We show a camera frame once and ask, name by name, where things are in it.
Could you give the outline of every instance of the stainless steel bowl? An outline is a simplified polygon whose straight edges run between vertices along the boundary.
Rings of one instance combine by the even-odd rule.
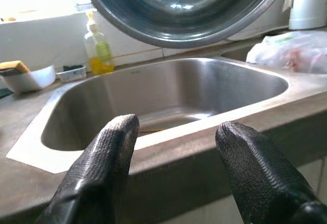
[[[91,0],[117,28],[143,42],[190,48],[248,26],[274,0]]]

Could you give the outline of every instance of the second sink basin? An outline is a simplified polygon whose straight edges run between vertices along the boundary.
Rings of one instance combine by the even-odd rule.
[[[242,47],[231,48],[227,51],[223,51],[221,54],[222,57],[226,57],[229,59],[236,59],[239,61],[246,61],[246,56],[248,52],[253,48],[252,44],[247,44]]]
[[[277,75],[217,59],[142,65],[58,96],[41,141],[55,150],[83,150],[115,116],[136,114],[143,136],[272,98],[287,87]]]

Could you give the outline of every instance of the tiled wall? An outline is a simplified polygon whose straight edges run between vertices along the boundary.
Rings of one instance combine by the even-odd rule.
[[[283,12],[284,1],[277,0],[260,18],[230,39],[238,40],[276,26],[287,25],[289,14]],[[116,65],[191,50],[151,46],[122,33],[98,13],[95,14],[95,19],[108,38]],[[87,32],[86,23],[85,13],[76,13],[62,17],[0,24],[0,62],[22,60],[32,70],[51,64],[58,69],[64,64],[88,64],[83,43],[83,37]]]

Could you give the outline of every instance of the small white dish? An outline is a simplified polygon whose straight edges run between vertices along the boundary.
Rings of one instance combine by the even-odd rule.
[[[77,68],[66,72],[58,72],[61,82],[72,82],[86,77],[86,67]]]
[[[56,80],[56,72],[54,66],[51,65],[37,71],[1,77],[1,79],[12,92],[24,93],[49,86]]]

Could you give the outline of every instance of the green cloth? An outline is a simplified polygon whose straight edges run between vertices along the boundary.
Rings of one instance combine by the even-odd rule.
[[[7,89],[7,88],[0,89],[0,99],[3,97],[6,97],[7,95],[10,95],[10,94],[12,94],[12,92],[9,89]]]

